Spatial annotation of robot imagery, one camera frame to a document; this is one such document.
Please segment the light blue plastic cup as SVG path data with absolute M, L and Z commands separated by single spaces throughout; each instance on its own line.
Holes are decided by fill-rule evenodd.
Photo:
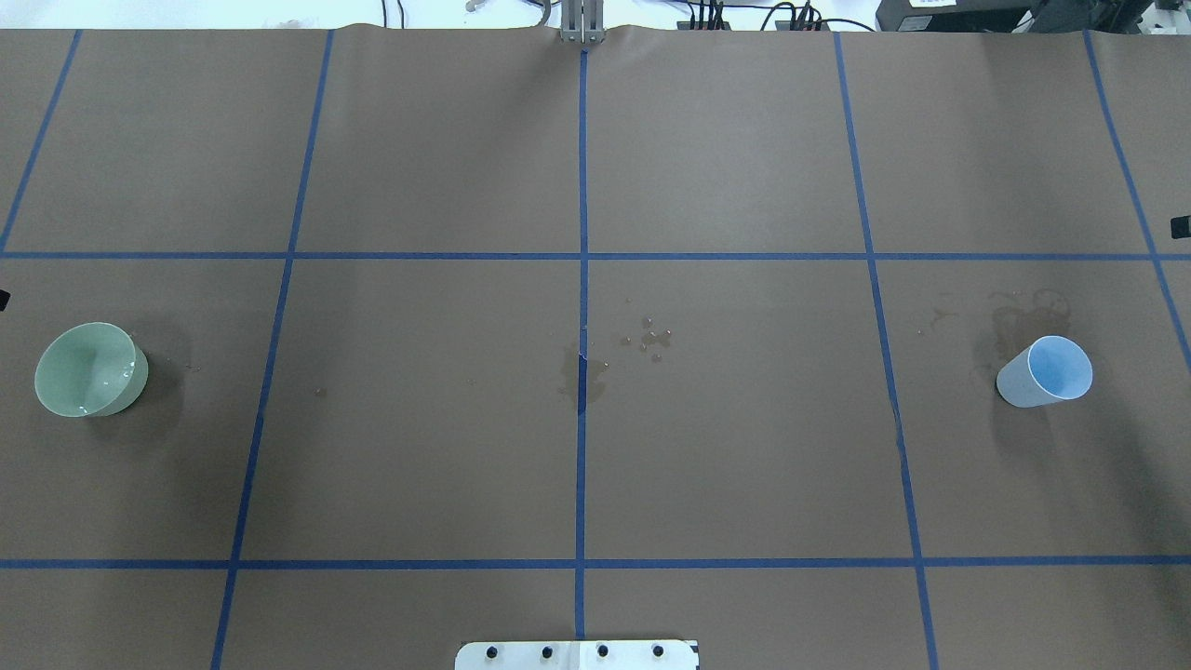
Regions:
M 1030 409 L 1083 397 L 1093 378 L 1084 347 L 1064 336 L 1043 336 L 997 372 L 996 389 L 1010 406 Z

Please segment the light green bowl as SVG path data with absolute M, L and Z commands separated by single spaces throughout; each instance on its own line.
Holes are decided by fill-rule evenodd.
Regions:
M 35 367 L 35 397 L 57 417 L 112 417 L 141 397 L 146 355 L 127 331 L 85 323 L 62 332 Z

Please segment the aluminium frame post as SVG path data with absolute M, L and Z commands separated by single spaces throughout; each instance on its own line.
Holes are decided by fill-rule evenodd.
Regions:
M 560 39 L 565 44 L 599 44 L 604 42 L 603 0 L 562 0 L 559 1 L 560 10 Z

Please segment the white metal base plate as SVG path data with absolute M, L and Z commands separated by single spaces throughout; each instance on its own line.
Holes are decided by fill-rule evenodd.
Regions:
M 479 641 L 455 669 L 699 669 L 698 643 L 680 639 Z

